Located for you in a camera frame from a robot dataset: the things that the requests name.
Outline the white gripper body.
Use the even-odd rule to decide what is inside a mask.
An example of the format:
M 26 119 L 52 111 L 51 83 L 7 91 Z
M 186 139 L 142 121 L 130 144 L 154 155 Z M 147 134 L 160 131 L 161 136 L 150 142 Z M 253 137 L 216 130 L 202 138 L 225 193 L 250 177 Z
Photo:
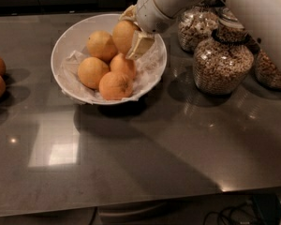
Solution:
M 152 34 L 164 33 L 174 23 L 174 5 L 175 0 L 138 0 L 136 21 L 139 27 Z

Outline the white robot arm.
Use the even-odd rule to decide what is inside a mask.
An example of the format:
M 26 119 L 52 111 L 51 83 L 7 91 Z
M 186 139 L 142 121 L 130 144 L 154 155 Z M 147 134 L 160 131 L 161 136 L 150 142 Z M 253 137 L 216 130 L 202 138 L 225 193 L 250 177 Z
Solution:
M 186 8 L 203 0 L 138 0 L 120 16 L 141 30 L 163 33 Z M 220 0 L 281 72 L 281 0 Z

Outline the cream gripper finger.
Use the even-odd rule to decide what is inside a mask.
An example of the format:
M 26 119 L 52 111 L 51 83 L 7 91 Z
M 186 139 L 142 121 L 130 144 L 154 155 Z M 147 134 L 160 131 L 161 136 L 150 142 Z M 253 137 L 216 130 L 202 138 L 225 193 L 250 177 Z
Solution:
M 155 36 L 143 31 L 135 31 L 131 48 L 126 54 L 126 59 L 138 60 L 145 55 L 155 43 Z
M 136 21 L 136 6 L 129 6 L 119 17 L 120 21 Z

